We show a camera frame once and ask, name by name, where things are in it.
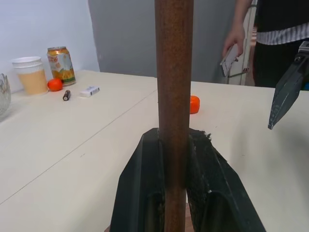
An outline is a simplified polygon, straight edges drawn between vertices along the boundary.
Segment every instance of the white table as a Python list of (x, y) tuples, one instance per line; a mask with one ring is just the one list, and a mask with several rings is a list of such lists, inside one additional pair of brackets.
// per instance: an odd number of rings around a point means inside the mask
[[(156, 79), (81, 71), (72, 97), (14, 94), (0, 123), (0, 231), (96, 232), (142, 134), (158, 127)], [(88, 99), (89, 85), (101, 91)], [(267, 128), (273, 89), (192, 83), (193, 129), (239, 174), (268, 232), (309, 228), (309, 93)]]

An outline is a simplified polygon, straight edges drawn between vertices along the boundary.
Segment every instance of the brown wooden rod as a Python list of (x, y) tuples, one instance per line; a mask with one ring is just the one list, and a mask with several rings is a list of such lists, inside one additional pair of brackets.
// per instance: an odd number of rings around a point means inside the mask
[(159, 138), (165, 170), (165, 232), (183, 232), (189, 142), (193, 0), (155, 0)]

